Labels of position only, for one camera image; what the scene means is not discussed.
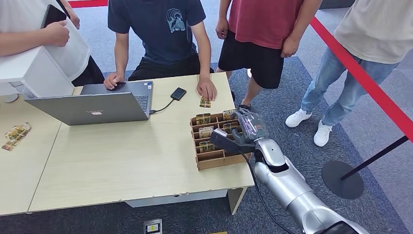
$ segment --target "laptop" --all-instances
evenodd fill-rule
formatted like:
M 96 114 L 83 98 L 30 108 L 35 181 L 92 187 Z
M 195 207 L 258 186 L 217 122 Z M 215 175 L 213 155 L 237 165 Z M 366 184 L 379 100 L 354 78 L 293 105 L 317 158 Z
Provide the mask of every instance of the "laptop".
M 25 101 L 50 116 L 73 125 L 142 121 L 149 119 L 152 81 L 85 85 L 80 95 L 31 98 Z

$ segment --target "beige shirt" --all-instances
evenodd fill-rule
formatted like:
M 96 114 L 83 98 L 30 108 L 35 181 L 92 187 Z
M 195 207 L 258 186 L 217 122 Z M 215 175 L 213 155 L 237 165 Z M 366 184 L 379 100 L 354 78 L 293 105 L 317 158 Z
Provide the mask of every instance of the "beige shirt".
M 0 32 L 17 33 L 40 29 L 49 4 L 63 11 L 56 0 L 0 0 Z M 70 31 L 66 46 L 46 46 L 46 49 L 71 82 L 86 69 L 90 51 L 69 18 L 66 27 Z
M 360 59 L 398 63 L 413 49 L 413 0 L 356 0 L 334 37 Z

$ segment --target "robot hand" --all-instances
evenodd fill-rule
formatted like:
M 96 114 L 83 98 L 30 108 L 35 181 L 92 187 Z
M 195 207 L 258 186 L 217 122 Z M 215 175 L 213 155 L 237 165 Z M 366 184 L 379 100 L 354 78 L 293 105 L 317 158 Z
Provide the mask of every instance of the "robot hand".
M 262 115 L 240 108 L 231 117 L 238 118 L 243 131 L 242 135 L 239 135 L 236 130 L 232 131 L 234 139 L 238 143 L 248 144 L 261 138 L 268 138 L 269 133 Z

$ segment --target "cardboard divider box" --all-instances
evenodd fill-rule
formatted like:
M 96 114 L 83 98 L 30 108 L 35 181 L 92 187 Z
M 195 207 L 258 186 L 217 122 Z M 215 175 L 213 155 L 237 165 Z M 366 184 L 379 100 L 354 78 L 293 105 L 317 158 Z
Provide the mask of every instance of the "cardboard divider box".
M 219 149 L 217 147 L 215 147 L 215 150 L 213 151 L 201 153 L 199 143 L 204 142 L 204 141 L 209 141 L 210 138 L 209 137 L 200 138 L 199 129 L 204 128 L 204 127 L 210 127 L 210 126 L 213 126 L 214 129 L 217 129 L 217 128 L 223 129 L 224 124 L 228 124 L 228 123 L 237 123 L 238 133 L 242 133 L 242 129 L 240 127 L 238 120 L 237 119 L 224 120 L 223 113 L 211 114 L 211 122 L 207 124 L 197 125 L 196 117 L 190 120 L 190 125 L 192 128 L 191 134 L 192 134 L 192 139 L 194 140 L 194 147 L 196 150 L 195 160 L 196 160 L 198 170 L 214 168 L 214 167 L 222 167 L 226 165 L 245 162 L 245 159 L 241 154 L 228 153 L 225 150 Z M 232 134 L 228 134 L 228 138 L 230 138 L 231 140 L 234 139 Z M 251 154 L 245 154 L 245 155 L 247 156 L 248 159 L 250 159 Z

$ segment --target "man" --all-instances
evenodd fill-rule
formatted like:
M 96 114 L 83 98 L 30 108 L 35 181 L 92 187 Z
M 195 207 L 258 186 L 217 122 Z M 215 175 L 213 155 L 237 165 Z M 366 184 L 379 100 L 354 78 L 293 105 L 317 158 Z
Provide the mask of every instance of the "man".
M 129 81 L 199 74 L 198 93 L 215 100 L 217 91 L 209 75 L 213 70 L 205 17 L 200 0 L 109 0 L 108 26 L 116 33 L 116 72 L 106 78 L 106 88 L 113 89 L 125 80 L 132 28 L 143 42 L 145 57 Z
M 225 39 L 217 72 L 251 68 L 248 90 L 240 107 L 265 89 L 278 88 L 284 58 L 294 55 L 322 0 L 221 0 L 216 28 Z
M 413 1 L 356 0 L 338 25 L 334 37 L 380 84 L 413 48 Z M 289 116 L 285 124 L 293 128 L 308 119 L 328 86 L 345 70 L 327 49 L 318 74 L 302 99 L 301 109 Z M 314 135 L 316 145 L 322 147 L 328 142 L 332 127 L 354 109 L 364 94 L 366 91 L 348 73 L 340 97 L 319 122 Z
M 63 11 L 57 0 L 1 0 L 0 56 L 44 45 L 74 86 L 103 83 L 103 75 L 90 56 L 88 45 L 77 31 L 79 17 L 66 0 L 60 1 L 70 21 L 55 22 L 40 29 L 49 4 Z

